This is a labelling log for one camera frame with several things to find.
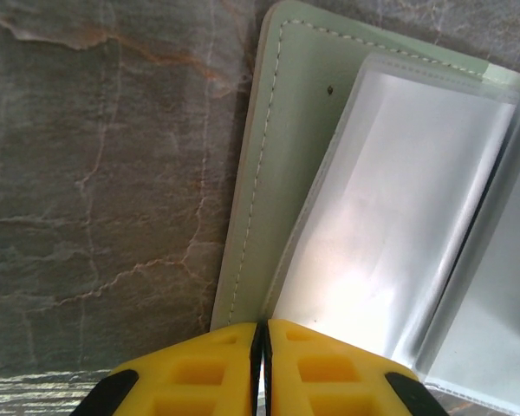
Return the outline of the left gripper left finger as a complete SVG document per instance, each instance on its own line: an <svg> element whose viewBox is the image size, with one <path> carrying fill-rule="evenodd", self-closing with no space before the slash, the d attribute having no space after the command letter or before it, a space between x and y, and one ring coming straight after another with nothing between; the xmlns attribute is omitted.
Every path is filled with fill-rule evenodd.
<svg viewBox="0 0 520 416"><path fill-rule="evenodd" d="M254 415L260 326L240 323L116 367L75 415Z"/></svg>

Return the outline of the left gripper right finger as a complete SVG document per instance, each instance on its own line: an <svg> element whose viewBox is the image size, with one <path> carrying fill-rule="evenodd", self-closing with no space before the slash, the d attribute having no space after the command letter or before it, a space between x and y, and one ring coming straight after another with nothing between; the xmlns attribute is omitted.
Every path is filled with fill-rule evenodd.
<svg viewBox="0 0 520 416"><path fill-rule="evenodd" d="M283 319L264 326L268 415L442 415L399 363Z"/></svg>

